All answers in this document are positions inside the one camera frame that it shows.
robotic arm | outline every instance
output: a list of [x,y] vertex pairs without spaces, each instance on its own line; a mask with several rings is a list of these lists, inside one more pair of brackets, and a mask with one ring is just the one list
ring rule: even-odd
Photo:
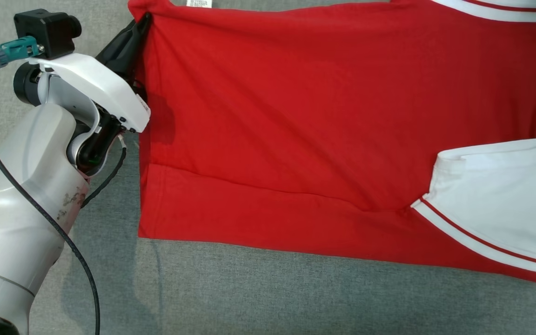
[[[149,120],[134,64],[151,16],[132,21],[96,59],[73,53],[72,38],[81,33],[75,17],[37,9],[18,13],[14,22],[19,39],[0,46],[0,67],[29,57],[13,87],[34,108],[0,147],[0,161],[38,204],[0,170],[0,334],[27,335],[30,307],[64,240],[81,258],[67,233],[90,179],[113,141],[125,131],[142,132]],[[98,333],[98,296],[82,264],[93,285]]]

cable connector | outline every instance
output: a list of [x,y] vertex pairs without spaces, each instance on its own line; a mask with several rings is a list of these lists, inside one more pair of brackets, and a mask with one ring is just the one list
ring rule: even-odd
[[44,51],[44,47],[37,44],[36,38],[32,36],[25,36],[0,44],[0,68],[11,61],[35,57]]

gray fabric surface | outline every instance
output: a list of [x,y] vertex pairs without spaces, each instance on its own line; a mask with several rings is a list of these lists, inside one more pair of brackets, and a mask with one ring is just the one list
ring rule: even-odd
[[[215,0],[215,7],[284,10],[334,2]],[[0,0],[0,42],[15,38],[13,14],[34,8],[78,17],[84,32],[77,51],[90,55],[131,19],[125,0]],[[0,70],[0,142],[30,109],[12,92],[18,65]],[[128,135],[127,142],[123,169],[80,213],[71,234],[98,284],[102,334],[536,335],[536,284],[523,280],[139,239],[137,137]],[[110,165],[118,158],[115,147]],[[49,272],[30,317],[34,335],[94,332],[87,279],[68,248]]]

white robotic arm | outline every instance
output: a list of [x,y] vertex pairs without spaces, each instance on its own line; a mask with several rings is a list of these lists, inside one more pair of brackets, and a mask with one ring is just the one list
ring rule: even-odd
[[[31,17],[41,22],[48,17],[57,25],[68,20],[65,13],[43,9],[17,15],[21,15],[21,22]],[[75,25],[75,18],[70,18]],[[116,49],[128,45],[126,41],[137,34],[140,36],[135,46],[139,49],[149,25],[146,21],[130,23],[107,46],[106,51],[115,49],[108,54],[120,54]],[[21,28],[17,26],[17,30],[21,37]],[[36,106],[0,147],[0,161],[21,188],[68,233],[88,193],[89,180],[104,165],[111,143],[124,131],[143,131],[150,110],[134,92],[144,93],[142,87],[135,89],[126,81],[138,50],[131,50],[128,60],[105,58],[104,51],[97,60],[71,53],[73,44],[68,52],[59,49],[53,40],[41,42],[36,38],[36,42],[42,57],[30,58],[14,79],[19,97]],[[112,61],[115,66],[120,63],[122,70],[109,66]],[[61,235],[0,170],[0,334],[28,334],[34,297],[63,247]]]

teal connector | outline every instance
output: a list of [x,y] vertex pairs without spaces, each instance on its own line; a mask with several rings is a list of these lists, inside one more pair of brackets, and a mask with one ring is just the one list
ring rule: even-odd
[[36,43],[36,38],[32,36],[26,36],[0,44],[0,49],[6,53],[8,61],[27,59],[28,57],[38,56],[42,53],[39,50],[39,45]]

